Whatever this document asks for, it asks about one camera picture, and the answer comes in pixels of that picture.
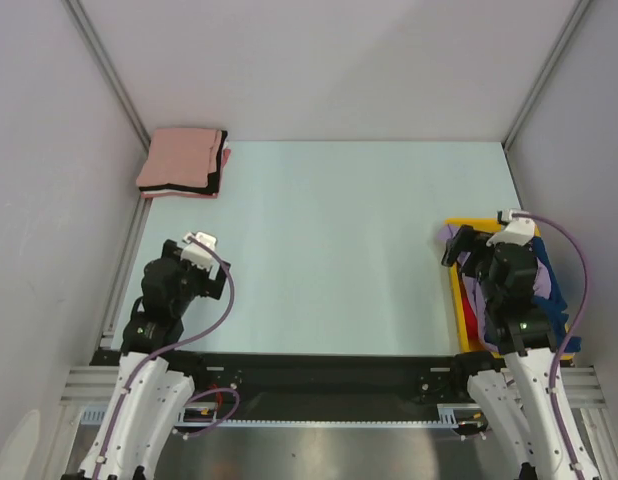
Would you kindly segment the purple t shirt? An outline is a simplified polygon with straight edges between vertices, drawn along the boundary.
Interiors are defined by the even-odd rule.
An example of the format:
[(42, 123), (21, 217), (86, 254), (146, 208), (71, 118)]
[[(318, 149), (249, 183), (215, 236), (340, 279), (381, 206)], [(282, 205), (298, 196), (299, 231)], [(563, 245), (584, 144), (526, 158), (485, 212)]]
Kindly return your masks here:
[[(437, 241), (445, 244), (451, 239), (462, 224), (468, 224), (477, 230), (494, 233), (497, 226), (494, 220), (486, 219), (452, 219), (445, 223), (437, 233)], [(553, 271), (546, 253), (544, 242), (539, 236), (540, 231), (532, 240), (532, 250), (538, 259), (538, 273), (534, 283), (534, 294), (545, 300), (557, 292), (556, 280), (552, 280)], [(460, 338), (461, 350), (484, 350), (485, 339), (480, 339), (480, 326), (484, 325), (484, 299), (475, 278), (467, 277), (460, 272), (461, 266), (452, 268), (451, 285), (455, 306), (456, 324)]]

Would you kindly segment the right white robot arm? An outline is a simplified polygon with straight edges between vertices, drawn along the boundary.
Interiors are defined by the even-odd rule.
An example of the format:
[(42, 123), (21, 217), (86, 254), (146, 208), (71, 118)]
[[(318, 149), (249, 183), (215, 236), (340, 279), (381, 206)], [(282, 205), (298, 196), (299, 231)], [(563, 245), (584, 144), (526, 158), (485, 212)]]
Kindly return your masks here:
[(514, 478), (599, 478), (560, 368), (578, 342), (534, 221), (514, 218), (489, 230), (448, 222), (438, 238), (482, 345), (457, 356), (452, 393), (478, 404)]

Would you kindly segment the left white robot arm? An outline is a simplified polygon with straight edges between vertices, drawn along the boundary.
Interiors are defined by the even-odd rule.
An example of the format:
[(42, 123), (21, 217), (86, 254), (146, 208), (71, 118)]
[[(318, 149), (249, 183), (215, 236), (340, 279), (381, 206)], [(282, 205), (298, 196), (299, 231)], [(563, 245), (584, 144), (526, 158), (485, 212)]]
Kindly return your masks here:
[(189, 232), (164, 242), (145, 265), (142, 294), (123, 332), (117, 380), (104, 418), (75, 479), (152, 479), (162, 450), (188, 401), (203, 397), (210, 376), (195, 365), (177, 369), (170, 355), (186, 345), (183, 317), (197, 298), (233, 294), (229, 263), (217, 240)]

